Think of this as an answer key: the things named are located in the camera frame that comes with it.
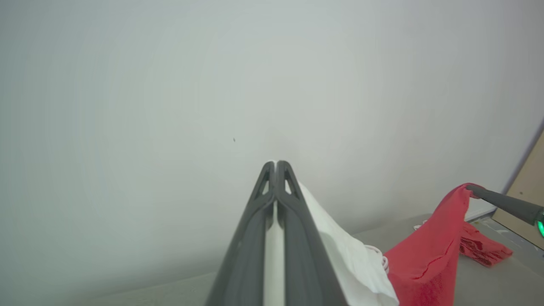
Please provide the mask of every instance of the white wall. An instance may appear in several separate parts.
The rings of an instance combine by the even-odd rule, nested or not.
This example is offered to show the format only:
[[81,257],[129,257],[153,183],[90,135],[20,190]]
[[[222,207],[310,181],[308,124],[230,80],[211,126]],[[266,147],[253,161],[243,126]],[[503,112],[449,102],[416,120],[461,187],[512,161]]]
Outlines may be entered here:
[[0,304],[213,269],[271,158],[349,232],[501,191],[542,5],[3,2]]

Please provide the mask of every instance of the wooden board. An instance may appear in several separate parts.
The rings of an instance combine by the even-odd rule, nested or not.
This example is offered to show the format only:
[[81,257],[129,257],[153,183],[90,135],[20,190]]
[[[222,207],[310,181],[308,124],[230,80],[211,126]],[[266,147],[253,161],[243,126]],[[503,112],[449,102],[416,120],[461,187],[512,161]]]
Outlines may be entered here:
[[[544,132],[541,133],[507,195],[544,206]],[[544,249],[544,238],[536,227],[501,209],[497,209],[493,219],[539,248]]]

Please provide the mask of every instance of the white cloth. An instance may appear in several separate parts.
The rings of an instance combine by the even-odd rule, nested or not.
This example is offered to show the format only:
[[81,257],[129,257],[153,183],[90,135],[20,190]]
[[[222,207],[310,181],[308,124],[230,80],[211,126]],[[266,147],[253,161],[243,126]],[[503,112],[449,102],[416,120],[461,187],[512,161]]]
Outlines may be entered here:
[[348,304],[398,305],[393,285],[387,278],[387,258],[377,248],[365,246],[344,231],[300,181],[299,186]]

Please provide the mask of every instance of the green led indicator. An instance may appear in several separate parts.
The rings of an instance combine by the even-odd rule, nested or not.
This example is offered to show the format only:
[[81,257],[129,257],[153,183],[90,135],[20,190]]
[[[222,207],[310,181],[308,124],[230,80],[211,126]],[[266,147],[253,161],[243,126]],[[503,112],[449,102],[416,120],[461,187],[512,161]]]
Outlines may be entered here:
[[539,225],[540,235],[544,237],[544,224],[542,224],[542,221],[538,221],[537,224]]

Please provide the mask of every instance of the folded red cloth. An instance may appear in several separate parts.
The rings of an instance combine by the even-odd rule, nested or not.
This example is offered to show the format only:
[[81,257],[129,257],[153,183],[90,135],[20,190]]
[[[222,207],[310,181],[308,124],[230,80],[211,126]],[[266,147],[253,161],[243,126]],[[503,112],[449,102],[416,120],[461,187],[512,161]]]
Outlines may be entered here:
[[487,238],[474,226],[466,222],[463,224],[459,252],[486,267],[491,267],[512,256],[511,249]]
[[504,247],[497,250],[497,245],[488,248],[491,240],[482,239],[484,236],[477,231],[465,231],[468,202],[470,197],[476,198],[466,190],[467,185],[450,191],[427,222],[385,253],[390,267],[388,277],[400,305],[453,305],[461,236],[466,241],[461,246],[463,253],[479,262],[500,261],[489,255],[489,250],[498,255],[510,251]]

